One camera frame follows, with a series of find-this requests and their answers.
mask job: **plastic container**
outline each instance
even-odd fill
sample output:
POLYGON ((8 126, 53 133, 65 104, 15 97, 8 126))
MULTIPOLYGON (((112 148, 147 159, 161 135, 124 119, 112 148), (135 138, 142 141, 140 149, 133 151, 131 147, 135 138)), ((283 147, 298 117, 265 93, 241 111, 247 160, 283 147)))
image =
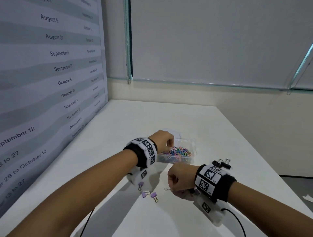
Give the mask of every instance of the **plastic container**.
POLYGON ((193 164, 194 163, 194 157, 197 154, 196 152, 196 146, 194 140, 188 140, 188 139, 174 139, 174 146, 177 147, 183 147, 189 150, 190 155, 173 155, 173 154, 163 154, 160 153, 157 156, 157 161, 162 163, 179 163, 184 162, 187 164, 193 164))

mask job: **white wall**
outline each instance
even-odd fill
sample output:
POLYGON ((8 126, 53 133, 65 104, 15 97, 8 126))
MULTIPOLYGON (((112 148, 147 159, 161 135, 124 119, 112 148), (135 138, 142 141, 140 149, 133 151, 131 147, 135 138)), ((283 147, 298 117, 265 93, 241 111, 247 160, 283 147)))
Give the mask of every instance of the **white wall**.
POLYGON ((313 94, 108 79, 109 99, 216 106, 278 174, 313 177, 313 94))

